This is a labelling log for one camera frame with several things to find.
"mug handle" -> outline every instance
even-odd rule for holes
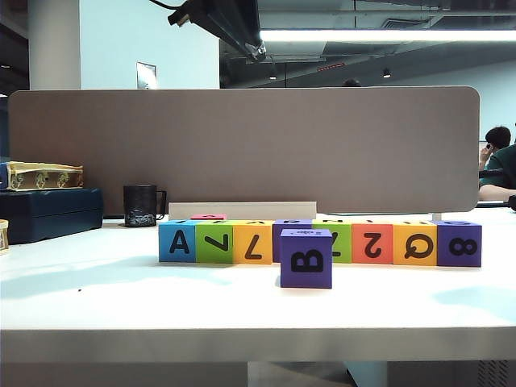
[[[164,208],[167,205],[167,191],[157,190],[156,196],[157,196],[158,192],[161,192],[161,204],[160,204],[160,212],[159,212],[159,214],[161,214],[161,215],[159,218],[156,218],[156,220],[161,220],[162,218],[164,218],[164,211],[165,211]]]

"dark blue box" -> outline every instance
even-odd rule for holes
[[[9,221],[9,244],[75,234],[102,227],[98,188],[0,192],[0,218]]]

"green shirt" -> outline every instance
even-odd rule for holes
[[[503,176],[485,177],[481,185],[498,185],[508,189],[516,189],[516,144],[500,149],[489,159],[485,169],[503,169]]]

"purple block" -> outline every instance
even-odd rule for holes
[[[311,219],[278,219],[273,223],[273,262],[280,262],[280,235],[285,229],[312,228]]]
[[[480,267],[482,226],[461,221],[438,221],[437,265]]]
[[[283,230],[281,232],[282,288],[331,288],[329,230]]]

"letter block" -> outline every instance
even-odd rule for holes
[[[282,288],[331,288],[329,230],[283,230],[281,232]]]
[[[317,219],[312,222],[314,229],[327,229],[333,239],[333,262],[350,264],[352,262],[352,224],[343,219]]]
[[[197,220],[170,220],[158,225],[160,262],[195,262]]]
[[[431,222],[393,225],[394,264],[437,265],[437,226]]]
[[[226,220],[226,214],[195,214],[190,216],[192,220]]]
[[[273,224],[273,262],[280,262],[280,236],[283,230],[312,228],[312,219],[278,219]]]
[[[482,226],[460,221],[438,221],[437,265],[480,267]]]
[[[271,264],[273,262],[273,223],[271,220],[235,221],[233,262]]]
[[[367,220],[352,225],[354,264],[393,263],[393,225]]]
[[[231,220],[205,220],[195,226],[197,262],[233,263],[233,223]]]

